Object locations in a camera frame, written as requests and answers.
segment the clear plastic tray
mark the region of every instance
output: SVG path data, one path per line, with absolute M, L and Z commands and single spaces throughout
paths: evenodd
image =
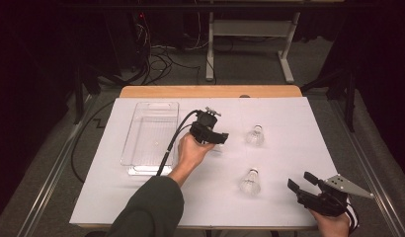
M 179 104 L 137 103 L 121 157 L 129 175 L 155 175 L 178 126 Z M 162 175 L 176 165 L 172 147 Z

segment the wires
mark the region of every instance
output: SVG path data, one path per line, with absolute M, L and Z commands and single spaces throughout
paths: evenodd
M 166 149 L 165 156 L 163 157 L 162 162 L 160 162 L 159 170 L 157 171 L 156 176 L 160 176 L 160 175 L 162 174 L 163 168 L 165 167 L 166 161 L 168 160 L 169 154 L 171 153 L 171 150 L 172 150 L 172 147 L 173 147 L 173 145 L 174 145 L 174 143 L 175 143 L 175 140 L 176 140 L 176 138 L 178 137 L 179 133 L 181 133 L 181 131 L 183 130 L 183 129 L 182 129 L 182 126 L 184 125 L 185 121 L 186 121 L 192 114 L 197 114 L 198 112 L 199 112 L 198 110 L 194 110 L 194 111 L 191 111 L 189 114 L 187 114 L 187 115 L 185 116 L 185 118 L 182 120 L 181 124 L 180 124 L 180 125 L 178 126 L 178 128 L 176 129 L 176 131 L 175 131 L 175 133 L 174 133 L 174 135 L 173 135 L 173 137 L 172 137 L 172 139 L 171 139 L 171 142 L 170 142 L 169 145 L 168 145 L 168 149 Z
M 199 37 L 197 39 L 196 45 L 194 47 L 191 47 L 191 48 L 188 48 L 188 49 L 195 49 L 195 48 L 199 47 L 200 39 L 201 39 L 201 36 L 202 36 L 202 21 L 201 21 L 200 12 L 197 12 L 197 17 L 199 19 Z
M 214 51 L 216 52 L 230 52 L 233 50 L 234 47 L 234 37 L 217 37 L 217 39 L 225 39 L 228 40 L 230 42 L 230 48 L 228 49 L 218 49 L 218 48 L 213 48 Z
M 111 101 L 105 105 L 103 105 L 100 109 L 98 109 L 96 112 L 94 112 L 92 114 L 92 116 L 86 121 L 85 125 L 83 125 L 82 129 L 79 132 L 79 135 L 76 137 L 75 141 L 74 141 L 74 145 L 73 145 L 73 149 L 71 150 L 71 154 L 70 154 L 70 165 L 71 165 L 71 169 L 73 171 L 74 176 L 76 176 L 76 178 L 82 183 L 85 183 L 85 180 L 83 180 L 80 175 L 77 173 L 75 167 L 74 167 L 74 152 L 76 150 L 77 144 L 79 143 L 79 139 L 82 136 L 83 132 L 85 131 L 85 128 L 88 126 L 89 122 L 91 122 L 92 119 L 95 118 L 95 116 L 101 112 L 104 108 L 106 108 L 107 106 L 109 106 L 110 104 L 113 104 L 114 101 Z
M 240 41 L 246 41 L 246 42 L 265 42 L 265 41 L 272 41 L 272 40 L 278 40 L 280 37 L 260 37 L 260 38 L 247 38 L 247 37 L 235 37 L 235 39 L 240 40 Z
M 208 59 L 206 60 L 206 63 L 208 64 L 209 67 L 211 67 L 212 77 L 214 79 L 214 85 L 217 85 L 217 77 L 215 76 L 214 67 L 211 65 L 211 63 L 209 63 Z
M 176 62 L 170 55 L 168 51 L 168 46 L 153 46 L 151 53 L 151 62 L 149 62 L 149 75 L 143 80 L 141 85 L 149 85 L 149 84 L 156 84 L 156 81 L 166 77 L 173 69 L 173 65 L 180 66 L 183 68 L 188 69 L 196 69 L 197 75 L 196 78 L 198 79 L 200 74 L 200 66 L 187 66 L 181 63 Z

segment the light bulb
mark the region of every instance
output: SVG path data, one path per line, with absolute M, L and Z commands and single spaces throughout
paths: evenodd
M 240 182 L 239 188 L 243 193 L 257 195 L 261 191 L 258 170 L 255 168 L 250 169 L 249 173 Z
M 246 142 L 260 146 L 264 143 L 264 132 L 260 125 L 254 126 L 254 128 L 246 135 Z

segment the human hand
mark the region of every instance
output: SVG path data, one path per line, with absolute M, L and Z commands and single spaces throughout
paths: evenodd
M 317 226 L 323 237 L 347 237 L 350 230 L 350 218 L 343 213 L 337 217 L 325 216 L 308 209 L 317 221 Z
M 185 134 L 178 145 L 178 164 L 168 176 L 181 186 L 214 145 L 200 144 L 190 133 Z

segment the jacket sleeve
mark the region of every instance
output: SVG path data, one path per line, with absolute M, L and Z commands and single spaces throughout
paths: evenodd
M 183 211 L 178 184 L 169 177 L 152 177 L 131 197 L 107 236 L 173 236 Z

